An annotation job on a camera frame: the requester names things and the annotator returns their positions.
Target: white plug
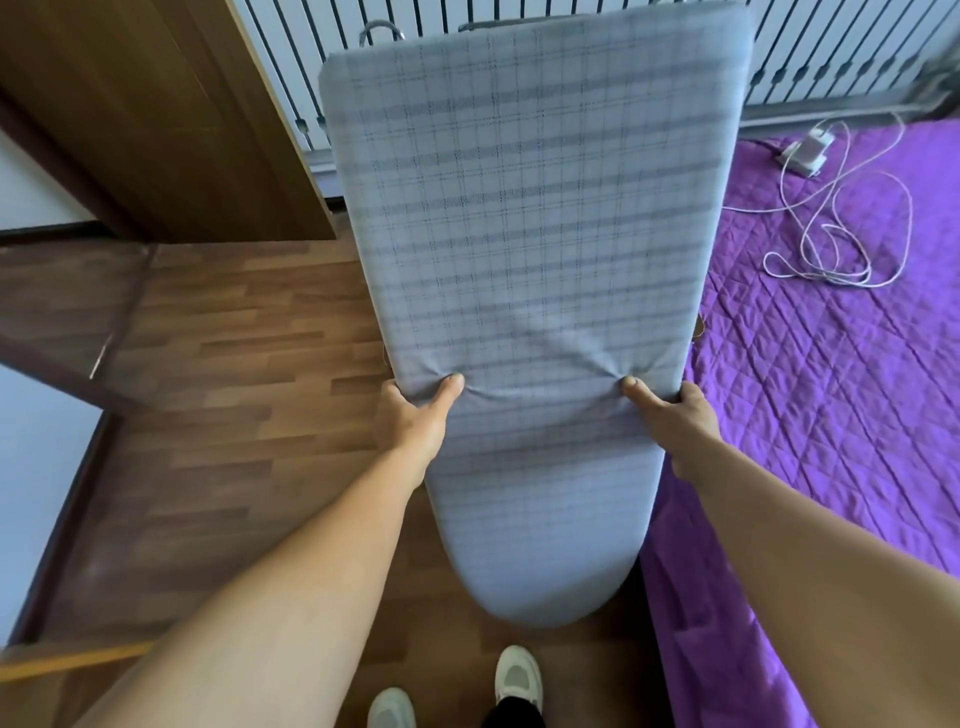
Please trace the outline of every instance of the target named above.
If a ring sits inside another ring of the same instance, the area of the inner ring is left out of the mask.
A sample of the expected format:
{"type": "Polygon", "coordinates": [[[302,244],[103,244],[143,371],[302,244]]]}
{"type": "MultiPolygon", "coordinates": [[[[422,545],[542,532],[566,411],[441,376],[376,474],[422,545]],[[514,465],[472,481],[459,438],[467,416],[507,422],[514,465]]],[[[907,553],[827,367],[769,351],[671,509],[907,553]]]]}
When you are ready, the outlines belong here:
{"type": "Polygon", "coordinates": [[[813,177],[827,161],[827,149],[834,136],[826,130],[814,128],[800,141],[795,141],[777,157],[780,164],[802,177],[813,177]]]}

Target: foot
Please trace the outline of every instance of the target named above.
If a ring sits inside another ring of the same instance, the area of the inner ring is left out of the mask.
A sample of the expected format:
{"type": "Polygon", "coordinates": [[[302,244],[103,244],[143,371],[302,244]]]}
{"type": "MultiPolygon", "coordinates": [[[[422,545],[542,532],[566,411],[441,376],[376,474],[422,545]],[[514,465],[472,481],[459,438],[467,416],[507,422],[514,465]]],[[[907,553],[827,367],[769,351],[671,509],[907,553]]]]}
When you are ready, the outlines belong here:
{"type": "Polygon", "coordinates": [[[513,645],[500,653],[493,678],[496,702],[505,697],[522,697],[543,712],[543,680],[534,656],[523,647],[513,645]]]}
{"type": "Polygon", "coordinates": [[[367,728],[417,728],[410,696],[400,688],[387,688],[373,699],[367,728]]]}

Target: brown door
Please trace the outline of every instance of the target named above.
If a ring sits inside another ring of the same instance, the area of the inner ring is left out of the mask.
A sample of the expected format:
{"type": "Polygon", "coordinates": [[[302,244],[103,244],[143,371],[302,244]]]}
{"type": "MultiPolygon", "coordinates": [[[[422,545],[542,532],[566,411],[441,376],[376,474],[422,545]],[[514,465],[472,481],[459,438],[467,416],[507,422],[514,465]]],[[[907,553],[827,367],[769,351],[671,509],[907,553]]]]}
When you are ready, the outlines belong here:
{"type": "Polygon", "coordinates": [[[334,237],[231,0],[8,3],[0,87],[156,240],[334,237]]]}

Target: gray checkered fabric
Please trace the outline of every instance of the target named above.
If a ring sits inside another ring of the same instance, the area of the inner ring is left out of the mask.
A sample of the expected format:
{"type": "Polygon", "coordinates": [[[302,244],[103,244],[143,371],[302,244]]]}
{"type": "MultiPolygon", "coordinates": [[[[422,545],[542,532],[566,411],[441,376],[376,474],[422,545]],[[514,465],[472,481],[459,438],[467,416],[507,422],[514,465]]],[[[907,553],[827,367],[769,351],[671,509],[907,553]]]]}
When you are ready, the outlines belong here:
{"type": "Polygon", "coordinates": [[[331,56],[337,171],[401,390],[463,372],[427,488],[491,613],[596,609],[663,452],[617,381],[677,392],[751,53],[746,9],[578,15],[331,56]]]}

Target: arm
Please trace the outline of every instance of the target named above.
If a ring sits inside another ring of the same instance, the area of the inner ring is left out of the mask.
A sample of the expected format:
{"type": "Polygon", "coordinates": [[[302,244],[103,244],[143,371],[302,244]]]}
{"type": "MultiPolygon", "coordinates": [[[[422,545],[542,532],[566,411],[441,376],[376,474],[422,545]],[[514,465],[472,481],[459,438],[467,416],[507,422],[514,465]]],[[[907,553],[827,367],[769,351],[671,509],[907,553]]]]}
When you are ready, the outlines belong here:
{"type": "Polygon", "coordinates": [[[381,452],[333,503],[180,624],[83,728],[332,726],[370,633],[403,511],[464,388],[417,409],[386,382],[381,452]]]}
{"type": "Polygon", "coordinates": [[[720,439],[685,382],[623,393],[689,481],[822,728],[960,725],[960,581],[806,498],[720,439]]]}

